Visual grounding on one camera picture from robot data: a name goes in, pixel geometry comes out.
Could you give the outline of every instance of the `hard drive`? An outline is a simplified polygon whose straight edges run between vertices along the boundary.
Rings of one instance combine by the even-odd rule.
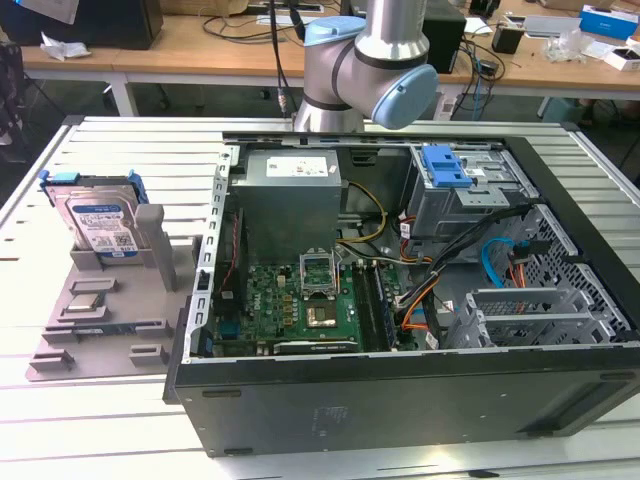
[[[135,257],[149,248],[135,228],[138,205],[148,203],[142,179],[128,176],[98,177],[79,173],[40,173],[40,186],[74,233],[75,248],[93,250],[100,257]]]

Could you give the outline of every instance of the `desk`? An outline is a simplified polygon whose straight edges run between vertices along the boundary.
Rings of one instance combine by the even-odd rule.
[[[550,10],[522,0],[503,0],[499,10],[489,23],[503,20],[502,16],[553,15],[577,16],[577,12]],[[610,44],[624,44],[610,37],[594,35],[597,40]],[[478,45],[491,49],[493,34],[473,38]],[[601,60],[588,58],[586,63],[551,63],[542,53],[546,40],[522,37],[514,55],[499,54],[505,62],[504,77],[496,84],[497,95],[520,95],[540,97],[593,98],[611,100],[640,100],[640,75],[637,72],[620,72]],[[490,55],[480,52],[482,58]],[[466,55],[460,55],[456,67],[462,72],[471,72],[471,63]]]
[[[576,15],[575,12],[544,9],[523,0],[503,0],[490,23],[499,21],[507,11],[529,15]],[[277,84],[275,60],[269,43],[239,45],[221,40],[204,33],[202,22],[202,18],[193,16],[166,16],[162,32],[150,50],[96,48],[92,49],[90,57],[64,63],[47,58],[37,47],[26,47],[25,66],[33,78],[110,83],[123,116],[137,115],[131,83]],[[254,33],[264,31],[264,27],[247,25],[238,31]],[[474,40],[489,48],[491,38],[492,35],[476,36]],[[586,64],[553,64],[541,52],[543,43],[544,40],[523,38],[515,55],[502,55],[507,72],[494,87],[495,94],[640,100],[640,76],[637,72],[619,72],[595,59],[588,59]],[[289,83],[302,87],[304,50],[287,41],[280,44],[280,51]],[[469,59],[460,55],[453,73],[440,75],[439,91],[443,95],[436,110],[437,120],[450,118],[453,105],[470,79]]]
[[[201,210],[213,181],[202,166],[221,140],[214,132],[254,126],[291,128],[279,119],[214,118],[87,118],[65,125],[0,210],[0,478],[426,480],[468,479],[467,471],[479,469],[511,480],[639,477],[640,396],[568,438],[211,460],[183,408],[162,402],[164,375],[29,384],[29,358],[71,266],[72,245],[37,173],[144,168],[150,201],[166,206],[164,230],[174,245],[184,244],[204,228]],[[366,129],[382,130],[369,123]],[[582,134],[558,124],[491,122],[416,122],[406,132],[464,136],[471,129],[525,136],[625,263],[635,261],[640,213],[632,200],[640,203],[640,193]],[[640,278],[639,268],[632,271]]]

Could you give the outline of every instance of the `floor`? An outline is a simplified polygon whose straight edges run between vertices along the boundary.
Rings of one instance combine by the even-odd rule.
[[[52,102],[66,114],[116,115],[115,108],[104,101],[101,83],[46,81],[43,91]],[[197,87],[192,85],[168,85],[165,87],[171,104],[162,108],[162,96],[155,85],[136,85],[134,89],[138,109],[143,116],[204,116],[204,117],[277,117],[280,111],[273,90],[271,99],[263,98],[264,92],[257,87]],[[297,102],[302,92],[296,90]],[[540,98],[495,97],[482,115],[486,121],[538,122],[536,113]],[[29,152],[20,153],[11,148],[0,147],[0,206],[11,195],[14,188],[29,169],[30,164],[46,146],[63,120],[62,114],[35,88],[28,92],[25,133]],[[625,125],[617,122],[615,106],[611,102],[596,104],[595,126],[585,130],[591,140],[616,165],[627,155],[630,146],[640,132],[638,124]],[[423,118],[433,116],[435,106],[425,112]],[[470,120],[472,112],[459,110],[456,120]],[[623,172],[633,181],[640,175],[640,145],[628,155]]]

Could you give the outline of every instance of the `slotted aluminum surface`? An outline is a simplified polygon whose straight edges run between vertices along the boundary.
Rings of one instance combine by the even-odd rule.
[[[33,183],[41,167],[77,168],[85,174],[136,168],[151,201],[165,205],[164,227],[179,244],[201,232],[205,222],[219,132],[289,129],[286,122],[271,119],[116,117],[87,118],[77,128],[61,129],[0,211],[1,478],[113,479],[147,472],[173,480],[189,471],[221,480],[418,479],[436,474],[458,479],[478,469],[522,480],[640,476],[638,397],[570,438],[211,460],[182,407],[162,402],[164,376],[27,383],[29,358],[71,265],[71,239]],[[635,260],[640,227],[633,228],[640,225],[637,192],[617,185],[599,152],[579,143],[577,135],[548,124],[421,123],[409,130],[425,136],[471,131],[526,136],[547,164],[562,168],[557,171],[560,181],[640,274]]]

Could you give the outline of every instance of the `cardboard box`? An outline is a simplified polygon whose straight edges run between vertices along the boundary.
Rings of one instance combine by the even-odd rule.
[[[638,28],[638,15],[585,5],[580,12],[580,30],[626,40]]]
[[[247,9],[249,0],[160,0],[162,13],[228,17]]]
[[[640,55],[632,48],[616,48],[604,57],[604,61],[621,72],[640,71]]]

